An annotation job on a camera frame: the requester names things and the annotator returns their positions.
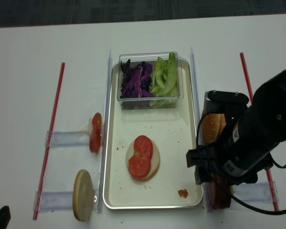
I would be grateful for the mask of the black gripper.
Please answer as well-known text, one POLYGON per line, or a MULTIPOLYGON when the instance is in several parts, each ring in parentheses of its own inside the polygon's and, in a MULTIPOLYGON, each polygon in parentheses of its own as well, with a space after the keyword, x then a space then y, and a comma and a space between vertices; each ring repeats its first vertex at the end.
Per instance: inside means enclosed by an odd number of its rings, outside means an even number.
POLYGON ((213 144, 199 145, 196 149, 188 150, 186 163, 188 168, 195 167, 197 185, 212 183, 216 175, 226 180, 228 185, 253 184, 258 180, 259 171, 268 170, 273 166, 270 156, 265 156, 251 169, 243 170, 231 159, 226 160, 224 155, 219 154, 213 144))

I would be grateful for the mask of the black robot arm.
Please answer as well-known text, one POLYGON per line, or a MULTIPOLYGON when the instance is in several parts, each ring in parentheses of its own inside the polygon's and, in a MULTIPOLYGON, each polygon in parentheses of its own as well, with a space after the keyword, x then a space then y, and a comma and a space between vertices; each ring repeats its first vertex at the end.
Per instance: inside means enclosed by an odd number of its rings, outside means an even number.
POLYGON ((212 175, 229 185, 257 182, 258 172, 273 166, 269 153, 286 141, 286 69, 262 84, 252 101, 242 93, 209 91, 204 106, 202 121, 223 114, 226 125, 214 142, 186 154, 197 184, 212 175))

